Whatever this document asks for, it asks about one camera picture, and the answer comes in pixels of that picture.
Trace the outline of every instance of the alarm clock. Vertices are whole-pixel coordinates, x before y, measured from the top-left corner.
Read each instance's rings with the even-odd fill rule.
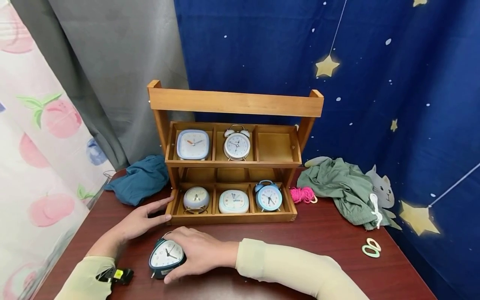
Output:
[[[187,129],[177,139],[177,155],[181,160],[205,160],[210,150],[210,138],[203,130]]]
[[[224,191],[218,200],[218,209],[223,214],[244,214],[249,206],[247,194],[239,190]]]
[[[235,131],[234,126],[241,126],[243,130]],[[232,125],[224,133],[226,137],[223,152],[228,160],[244,160],[250,153],[250,133],[242,125]]]
[[[183,207],[185,211],[194,214],[204,212],[210,203],[210,194],[200,186],[188,189],[183,195]]]
[[[186,260],[187,257],[180,245],[172,240],[161,238],[155,244],[148,266],[152,270],[152,278],[163,279]]]
[[[269,182],[270,185],[263,185],[262,182]],[[271,180],[262,180],[254,188],[256,195],[255,201],[262,212],[273,212],[279,210],[282,205],[282,193],[280,189]]]

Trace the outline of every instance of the yellow star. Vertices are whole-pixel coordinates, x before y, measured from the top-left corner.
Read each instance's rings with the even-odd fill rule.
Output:
[[[427,4],[428,0],[413,0],[413,7],[420,4]]]
[[[426,230],[440,233],[433,222],[430,221],[428,207],[412,207],[403,201],[401,203],[403,211],[400,213],[400,217],[410,224],[417,235],[422,234]]]
[[[395,120],[392,120],[392,126],[390,126],[390,130],[395,132],[395,130],[398,128],[398,126],[396,125],[396,121],[398,119],[395,119]]]
[[[317,66],[317,75],[327,75],[332,77],[333,69],[338,67],[340,63],[334,62],[330,54],[323,60],[315,64]]]

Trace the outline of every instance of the tabletop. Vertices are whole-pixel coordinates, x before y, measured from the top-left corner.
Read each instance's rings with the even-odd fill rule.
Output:
[[[115,177],[122,176],[124,172],[120,171]],[[166,187],[146,199],[145,203],[168,197],[170,191],[170,187]],[[54,299],[94,242],[132,210],[133,207],[121,204],[113,192],[104,191],[35,300]],[[363,227],[351,225],[340,215],[331,199],[319,199],[316,204],[301,203],[297,205],[297,211],[297,219],[288,223],[200,225],[194,228],[219,240],[250,238],[331,256],[371,300],[435,299],[384,228],[365,231]],[[151,279],[148,259],[153,246],[163,234],[174,228],[176,226],[159,226],[127,245],[117,266],[130,268],[135,275],[128,286],[115,286],[109,299],[312,299],[280,284],[242,277],[236,270],[228,268],[218,268],[201,276],[188,276],[168,286],[162,280]],[[375,239],[382,247],[379,258],[362,253],[361,247],[367,238]]]

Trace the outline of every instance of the beige sleeve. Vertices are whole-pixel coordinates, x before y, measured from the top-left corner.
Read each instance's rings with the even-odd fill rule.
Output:
[[[297,248],[243,239],[235,268],[242,276],[278,282],[317,299],[368,300],[331,257]]]
[[[96,276],[114,266],[111,257],[85,257],[65,281],[55,300],[105,300],[111,293],[111,283],[100,282]]]

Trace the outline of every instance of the wooden shelf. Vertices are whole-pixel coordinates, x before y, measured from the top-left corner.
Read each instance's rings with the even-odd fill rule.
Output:
[[[290,193],[280,182],[276,183],[283,196],[280,211],[262,212],[255,202],[253,183],[214,183],[205,184],[200,182],[180,184],[180,188],[174,190],[174,200],[168,205],[166,214],[171,214],[171,225],[197,225],[197,224],[222,224],[222,223],[269,223],[291,222],[297,217],[297,209],[291,199]],[[205,212],[192,214],[186,212],[183,207],[185,192],[194,186],[205,188],[210,194],[210,203]],[[218,209],[218,201],[223,191],[235,189],[244,191],[249,197],[249,210],[244,214],[222,214]]]
[[[223,151],[224,132],[232,124],[171,122],[166,164],[171,168],[297,168],[301,165],[300,145],[295,126],[242,124],[250,133],[250,153],[246,160],[229,161]],[[177,139],[181,131],[199,129],[210,137],[205,160],[180,160]]]
[[[312,90],[309,97],[255,95],[210,91],[164,89],[160,81],[147,86],[161,147],[165,155],[174,201],[167,206],[172,215],[169,224],[222,224],[291,222],[297,210],[288,187],[295,169],[301,165],[301,152],[305,148],[316,117],[322,113],[324,97]],[[237,114],[277,115],[301,117],[295,126],[242,124],[250,132],[251,150],[245,160],[228,160],[223,152],[224,132],[232,124],[170,122],[168,110],[194,112],[220,112]],[[210,151],[205,160],[180,160],[176,143],[185,129],[204,130],[210,137]],[[279,211],[261,212],[255,203],[253,189],[261,180],[271,180],[283,195]],[[210,193],[210,204],[201,214],[186,212],[183,195],[194,186]],[[228,189],[247,193],[249,211],[245,214],[221,214],[218,200]]]

